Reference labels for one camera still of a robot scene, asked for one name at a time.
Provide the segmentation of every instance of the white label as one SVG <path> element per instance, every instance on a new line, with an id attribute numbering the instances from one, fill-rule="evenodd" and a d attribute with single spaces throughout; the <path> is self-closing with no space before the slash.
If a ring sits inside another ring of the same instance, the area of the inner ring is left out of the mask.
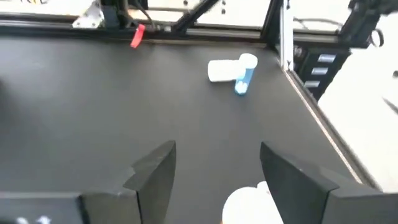
<path id="1" fill-rule="evenodd" d="M 336 55 L 321 54 L 319 55 L 318 62 L 332 63 L 335 61 Z"/>
<path id="2" fill-rule="evenodd" d="M 320 81 L 306 81 L 304 83 L 304 87 L 307 88 L 315 88 L 319 86 Z"/>
<path id="3" fill-rule="evenodd" d="M 326 75 L 328 68 L 313 68 L 311 75 Z"/>

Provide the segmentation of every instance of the black table surface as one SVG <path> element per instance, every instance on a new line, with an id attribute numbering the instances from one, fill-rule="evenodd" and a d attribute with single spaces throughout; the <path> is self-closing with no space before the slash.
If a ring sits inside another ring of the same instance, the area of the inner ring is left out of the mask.
<path id="1" fill-rule="evenodd" d="M 264 180 L 269 141 L 351 177 L 264 49 L 0 38 L 0 190 L 99 190 L 177 142 L 167 223 L 219 223 L 228 195 Z M 246 96 L 207 63 L 256 55 Z"/>

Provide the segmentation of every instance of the red clip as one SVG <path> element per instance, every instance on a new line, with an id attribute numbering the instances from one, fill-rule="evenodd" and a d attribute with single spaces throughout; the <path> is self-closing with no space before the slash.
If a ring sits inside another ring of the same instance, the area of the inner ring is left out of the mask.
<path id="1" fill-rule="evenodd" d="M 130 47 L 132 48 L 137 48 L 138 45 L 141 43 L 142 36 L 144 35 L 145 31 L 145 25 L 139 24 L 138 28 L 136 30 L 136 33 L 134 34 L 134 37 L 132 38 Z"/>

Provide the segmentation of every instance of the black panel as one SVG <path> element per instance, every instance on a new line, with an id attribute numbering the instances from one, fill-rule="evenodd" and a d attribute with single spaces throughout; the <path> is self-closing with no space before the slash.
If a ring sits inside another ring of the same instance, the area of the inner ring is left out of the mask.
<path id="1" fill-rule="evenodd" d="M 262 143 L 269 190 L 285 224 L 398 223 L 398 194 L 366 185 Z"/>
<path id="2" fill-rule="evenodd" d="M 319 100 L 322 94 L 327 89 L 328 85 L 333 81 L 338 71 L 342 68 L 346 59 L 350 56 L 349 49 L 325 49 L 325 48 L 310 48 L 302 49 L 304 52 L 304 59 L 301 56 L 299 60 L 295 61 L 297 72 L 303 83 L 319 82 L 318 86 L 307 87 L 310 93 L 316 100 Z M 326 60 L 327 57 L 334 57 L 333 60 Z M 326 69 L 325 74 L 313 74 L 314 69 Z"/>
<path id="3" fill-rule="evenodd" d="M 175 141 L 168 141 L 132 167 L 136 174 L 124 187 L 137 191 L 143 224 L 162 223 L 175 174 Z"/>
<path id="4" fill-rule="evenodd" d="M 314 165 L 261 144 L 262 171 L 285 224 L 321 223 L 329 191 L 338 186 Z"/>
<path id="5" fill-rule="evenodd" d="M 81 196 L 86 223 L 141 224 L 136 193 L 84 194 Z"/>

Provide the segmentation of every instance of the bottle cap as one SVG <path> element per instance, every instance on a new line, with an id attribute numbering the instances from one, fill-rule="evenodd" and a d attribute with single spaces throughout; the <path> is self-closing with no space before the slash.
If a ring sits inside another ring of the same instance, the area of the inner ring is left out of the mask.
<path id="1" fill-rule="evenodd" d="M 257 66 L 258 59 L 253 54 L 245 53 L 241 54 L 239 57 L 239 62 L 245 68 L 255 68 Z"/>
<path id="2" fill-rule="evenodd" d="M 228 82 L 244 77 L 246 69 L 237 60 L 211 60 L 207 74 L 211 82 Z"/>

